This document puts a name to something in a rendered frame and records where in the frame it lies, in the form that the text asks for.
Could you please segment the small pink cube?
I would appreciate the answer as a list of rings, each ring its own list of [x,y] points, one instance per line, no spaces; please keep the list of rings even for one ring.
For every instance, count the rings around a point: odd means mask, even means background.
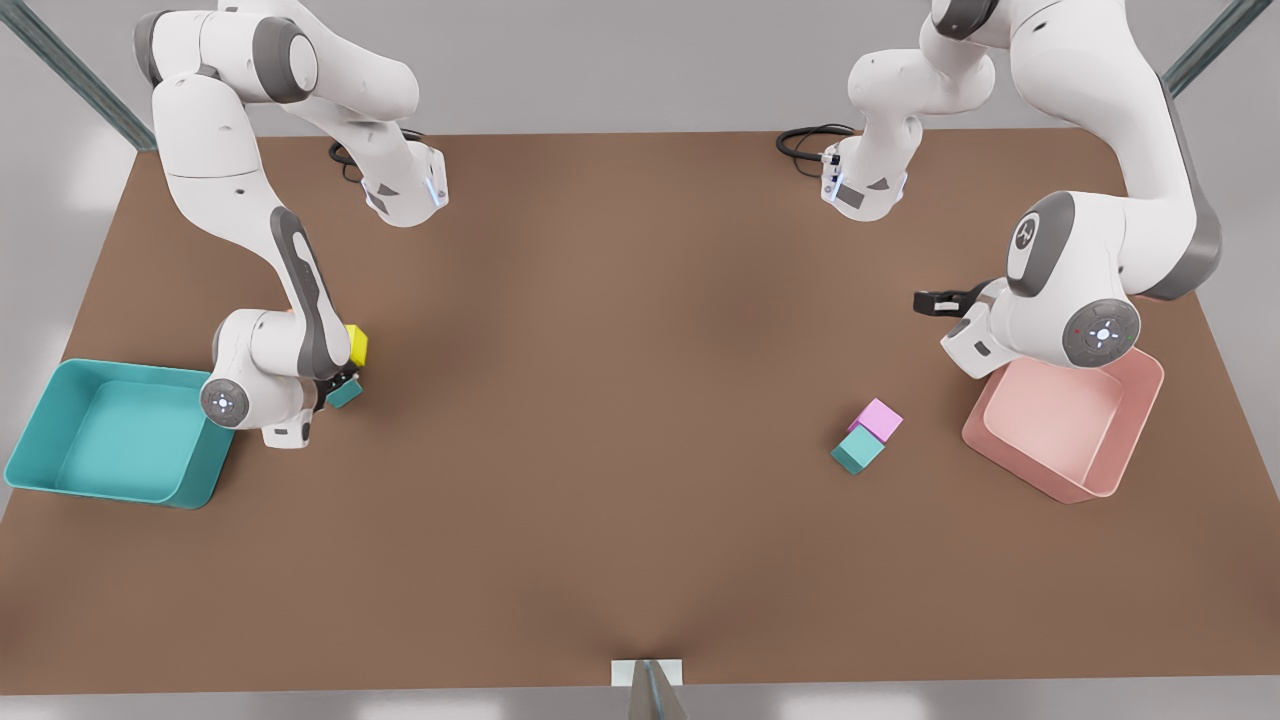
[[[854,423],[847,428],[847,432],[852,433],[856,428],[863,428],[883,445],[888,442],[901,423],[901,415],[879,398],[873,398],[858,414]]]

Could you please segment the pink square tray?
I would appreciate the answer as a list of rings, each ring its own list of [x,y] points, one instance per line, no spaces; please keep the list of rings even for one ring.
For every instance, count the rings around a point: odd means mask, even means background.
[[[1020,357],[988,379],[964,442],[1060,503],[1115,493],[1164,383],[1133,348],[1096,369]]]

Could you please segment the teal square tray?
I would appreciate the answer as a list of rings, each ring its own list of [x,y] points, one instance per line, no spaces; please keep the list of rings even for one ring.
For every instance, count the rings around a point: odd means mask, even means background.
[[[6,464],[15,489],[200,509],[232,429],[198,406],[206,372],[68,359],[47,382]]]

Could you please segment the silver frame post with foot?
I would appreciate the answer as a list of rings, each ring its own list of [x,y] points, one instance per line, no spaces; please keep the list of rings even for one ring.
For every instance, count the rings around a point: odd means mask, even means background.
[[[681,659],[613,660],[611,684],[628,688],[627,720],[689,720],[675,693],[684,684]]]

